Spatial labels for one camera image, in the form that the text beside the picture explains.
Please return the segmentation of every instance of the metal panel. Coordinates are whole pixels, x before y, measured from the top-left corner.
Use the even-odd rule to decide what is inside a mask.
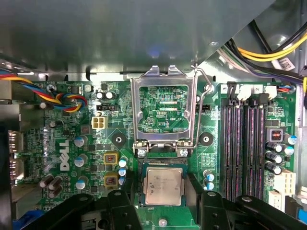
[[[46,72],[185,70],[273,2],[2,0],[0,58]]]

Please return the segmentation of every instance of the integrated circuit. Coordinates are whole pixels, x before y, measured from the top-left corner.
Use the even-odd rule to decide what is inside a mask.
[[[147,167],[143,192],[146,205],[180,206],[184,194],[183,169]]]

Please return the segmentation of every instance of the screw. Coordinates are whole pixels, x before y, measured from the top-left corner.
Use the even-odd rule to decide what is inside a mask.
[[[159,220],[159,226],[161,228],[165,228],[167,226],[167,220],[166,219],[160,219]]]
[[[50,84],[46,87],[46,89],[48,92],[54,92],[55,90],[57,90],[57,87],[55,85]]]
[[[242,197],[242,200],[244,200],[245,202],[251,202],[251,199],[247,196]]]
[[[210,42],[209,45],[210,45],[210,46],[218,46],[219,43],[218,43],[218,42]]]
[[[208,192],[207,193],[209,196],[216,196],[216,194],[214,192]]]
[[[139,149],[138,150],[138,157],[144,158],[146,156],[146,150],[145,149]]]
[[[188,156],[188,149],[181,149],[179,154],[181,157],[187,157]]]

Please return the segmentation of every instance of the chip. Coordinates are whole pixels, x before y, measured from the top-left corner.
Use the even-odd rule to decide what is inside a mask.
[[[81,134],[89,135],[92,133],[91,127],[89,125],[81,126]]]
[[[95,151],[96,150],[96,146],[95,145],[88,145],[88,150],[89,151]]]
[[[91,193],[96,193],[98,191],[97,186],[91,186]]]
[[[104,150],[103,144],[97,144],[97,150]]]
[[[100,185],[99,187],[98,187],[98,191],[99,192],[104,192],[106,190],[106,187],[104,187],[103,185]]]
[[[184,179],[182,168],[147,167],[143,192],[147,205],[180,206]]]
[[[98,171],[105,171],[106,170],[106,167],[104,164],[99,164],[98,165]]]
[[[105,150],[111,150],[111,144],[105,144]]]
[[[106,171],[113,171],[113,166],[110,164],[106,165]]]
[[[91,165],[91,172],[96,172],[98,170],[97,165]]]

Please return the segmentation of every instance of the white plastic connector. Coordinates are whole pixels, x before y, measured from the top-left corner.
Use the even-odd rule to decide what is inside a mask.
[[[291,196],[295,194],[296,173],[283,169],[280,175],[274,176],[274,189],[280,194]]]
[[[92,129],[105,129],[107,128],[107,116],[93,116]]]
[[[276,191],[269,191],[269,205],[284,212],[285,209],[285,195],[282,195]]]
[[[238,94],[237,98],[240,101],[246,101],[250,96],[253,89],[253,85],[242,85],[240,87],[240,93]]]
[[[269,99],[272,100],[277,96],[277,87],[275,85],[269,85],[264,88],[265,93],[269,94]]]

